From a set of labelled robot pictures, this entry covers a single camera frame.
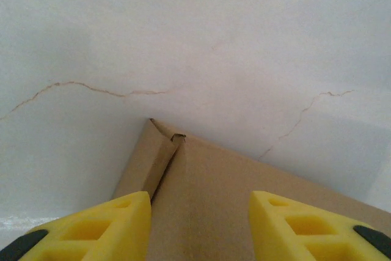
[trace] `white wall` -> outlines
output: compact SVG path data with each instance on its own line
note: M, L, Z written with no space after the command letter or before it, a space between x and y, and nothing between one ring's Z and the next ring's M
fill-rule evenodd
M391 0L0 12L4 233L108 200L147 117L391 211Z

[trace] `cardboard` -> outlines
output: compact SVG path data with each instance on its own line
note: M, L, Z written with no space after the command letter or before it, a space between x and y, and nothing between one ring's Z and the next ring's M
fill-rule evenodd
M147 260L255 260L248 222L253 190L391 235L391 213L183 133L149 120L114 193L147 190L153 197Z

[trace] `wall surface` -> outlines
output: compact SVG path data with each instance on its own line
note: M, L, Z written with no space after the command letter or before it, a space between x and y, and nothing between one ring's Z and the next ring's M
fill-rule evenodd
M148 117L391 211L391 0L0 0L0 16L0 244L108 200Z

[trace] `yellow plastic part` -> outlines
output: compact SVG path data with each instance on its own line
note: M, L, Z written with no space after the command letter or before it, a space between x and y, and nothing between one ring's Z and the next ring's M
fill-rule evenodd
M254 191L250 226L258 261L386 261L384 254L353 230L368 224Z
M147 192L137 192L30 230L49 234L21 261L144 261L151 228Z

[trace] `black rubber tip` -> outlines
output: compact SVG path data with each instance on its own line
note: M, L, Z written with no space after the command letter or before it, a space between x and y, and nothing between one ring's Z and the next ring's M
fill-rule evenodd
M382 232L365 226L354 226L353 229L391 260L391 238Z
M18 237L11 244L0 251L1 261L17 261L25 255L32 247L42 240L49 232L46 229L36 230Z

